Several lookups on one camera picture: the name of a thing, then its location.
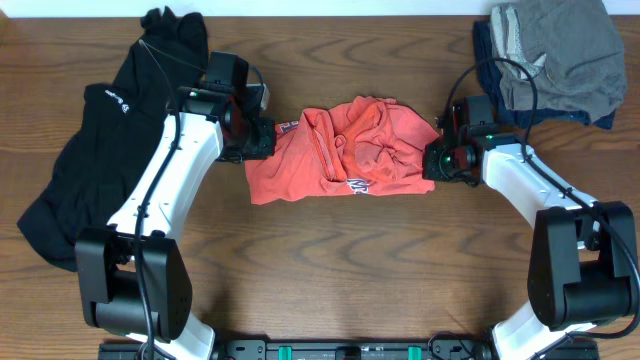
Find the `pile of clothes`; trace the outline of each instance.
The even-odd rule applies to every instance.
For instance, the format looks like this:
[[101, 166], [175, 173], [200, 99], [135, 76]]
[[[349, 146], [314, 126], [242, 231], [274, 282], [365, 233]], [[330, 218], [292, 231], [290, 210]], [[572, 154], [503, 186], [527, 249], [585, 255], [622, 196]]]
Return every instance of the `pile of clothes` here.
[[[624, 45], [601, 0], [528, 0], [496, 6], [473, 28], [476, 62], [502, 57], [522, 65], [538, 88], [535, 124], [558, 119], [611, 129], [627, 91]], [[506, 125], [527, 127], [533, 93], [503, 62], [478, 80]]]

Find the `wooden table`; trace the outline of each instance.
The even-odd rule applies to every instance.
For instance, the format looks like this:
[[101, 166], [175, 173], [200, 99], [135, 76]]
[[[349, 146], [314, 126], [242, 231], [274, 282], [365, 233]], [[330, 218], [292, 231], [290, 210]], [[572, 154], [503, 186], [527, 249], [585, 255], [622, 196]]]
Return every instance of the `wooden table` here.
[[[212, 50], [260, 68], [278, 121], [374, 95], [432, 122], [473, 62], [478, 19], [210, 18], [207, 26]], [[629, 80], [615, 129], [548, 122], [534, 129], [532, 144], [573, 185], [623, 200], [640, 219], [640, 19], [615, 23]], [[110, 82], [140, 34], [137, 19], [12, 20], [0, 47], [0, 357], [95, 359], [98, 344], [115, 338], [85, 325], [76, 274], [39, 258], [15, 222], [79, 129], [84, 87]], [[457, 96], [480, 93], [469, 78]], [[531, 238], [524, 219], [486, 187], [252, 206], [244, 168], [216, 164], [181, 252], [193, 311], [222, 333], [427, 338], [478, 334], [519, 308]], [[638, 359], [639, 343], [636, 334], [601, 350], [606, 359]]]

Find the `gray cloth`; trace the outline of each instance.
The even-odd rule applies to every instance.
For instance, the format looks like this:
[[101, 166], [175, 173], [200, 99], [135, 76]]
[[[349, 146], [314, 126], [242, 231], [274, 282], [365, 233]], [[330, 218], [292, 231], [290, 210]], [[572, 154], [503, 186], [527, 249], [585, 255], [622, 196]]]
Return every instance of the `gray cloth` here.
[[[593, 122], [622, 104], [624, 44], [601, 0], [525, 0], [513, 6], [526, 59], [547, 54], [535, 79], [539, 109], [584, 110]], [[531, 109], [529, 84], [511, 71], [502, 73], [507, 109]]]

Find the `navy fabric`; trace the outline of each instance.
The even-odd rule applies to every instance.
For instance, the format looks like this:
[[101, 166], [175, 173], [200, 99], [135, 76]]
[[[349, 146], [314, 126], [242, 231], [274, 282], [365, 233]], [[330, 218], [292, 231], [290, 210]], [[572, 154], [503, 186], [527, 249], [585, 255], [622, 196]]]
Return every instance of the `navy fabric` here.
[[[491, 29], [488, 22], [476, 22], [473, 25], [473, 48], [476, 62], [493, 57], [493, 42], [491, 41]], [[478, 82], [489, 96], [493, 107], [496, 109], [497, 121], [504, 125], [515, 125], [520, 128], [526, 128], [531, 121], [531, 111], [511, 111], [507, 110], [502, 93], [500, 92], [500, 80], [502, 73], [495, 63], [489, 62], [477, 69]], [[611, 130], [613, 128], [613, 119], [615, 110], [593, 123], [593, 125]], [[554, 109], [538, 109], [536, 112], [537, 125], [544, 120], [567, 120], [576, 121], [584, 125], [590, 125], [589, 114], [585, 111], [562, 111]]]

